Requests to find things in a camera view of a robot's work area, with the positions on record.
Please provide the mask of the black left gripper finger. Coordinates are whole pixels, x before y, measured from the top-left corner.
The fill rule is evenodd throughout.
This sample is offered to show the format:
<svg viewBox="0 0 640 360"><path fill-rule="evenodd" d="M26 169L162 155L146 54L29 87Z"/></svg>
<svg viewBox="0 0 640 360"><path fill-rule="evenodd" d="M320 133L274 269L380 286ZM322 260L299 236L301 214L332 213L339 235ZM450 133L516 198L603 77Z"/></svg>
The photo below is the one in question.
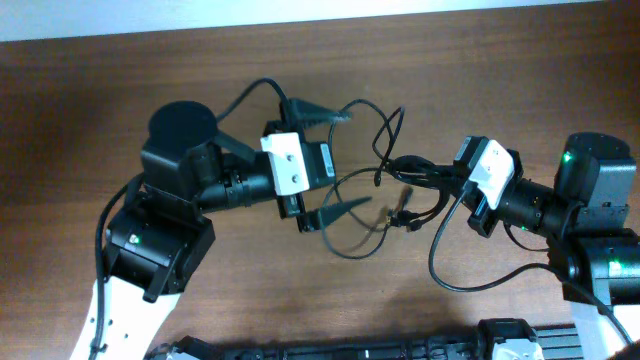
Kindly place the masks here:
<svg viewBox="0 0 640 360"><path fill-rule="evenodd" d="M302 129L334 125L352 119L352 114L347 110L332 110L298 98L290 99L289 104L291 123Z"/></svg>
<svg viewBox="0 0 640 360"><path fill-rule="evenodd" d="M331 225L339 218L349 213L353 208L371 201L371 197L361 197L346 202L338 202L336 204L321 207L316 211L317 222L322 225Z"/></svg>

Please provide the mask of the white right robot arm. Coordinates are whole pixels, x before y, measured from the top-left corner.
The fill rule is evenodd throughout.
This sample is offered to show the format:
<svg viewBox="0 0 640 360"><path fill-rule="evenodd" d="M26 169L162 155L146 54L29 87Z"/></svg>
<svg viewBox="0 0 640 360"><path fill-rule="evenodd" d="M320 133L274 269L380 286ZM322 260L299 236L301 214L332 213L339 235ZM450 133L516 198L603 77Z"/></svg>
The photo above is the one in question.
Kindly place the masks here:
<svg viewBox="0 0 640 360"><path fill-rule="evenodd" d="M636 161L624 141L570 135L551 187L526 179L518 152L486 137L466 137L453 165L475 232L488 238L503 223L545 238L585 358L638 342L639 236L625 225Z"/></svg>

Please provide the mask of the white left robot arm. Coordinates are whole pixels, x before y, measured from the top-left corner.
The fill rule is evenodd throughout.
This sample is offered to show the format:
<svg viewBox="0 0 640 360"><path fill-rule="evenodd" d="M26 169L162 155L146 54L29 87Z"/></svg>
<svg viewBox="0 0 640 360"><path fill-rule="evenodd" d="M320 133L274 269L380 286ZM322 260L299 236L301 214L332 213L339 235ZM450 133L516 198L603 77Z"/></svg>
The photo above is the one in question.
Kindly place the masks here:
<svg viewBox="0 0 640 360"><path fill-rule="evenodd" d="M305 131L350 119L285 100L259 149L220 130L195 101L158 109L141 151L142 172L109 201L96 229L97 276L73 350L76 359L141 359L215 241L210 214L275 201L300 232L323 229L351 202L309 210L305 192L334 184L331 148Z"/></svg>

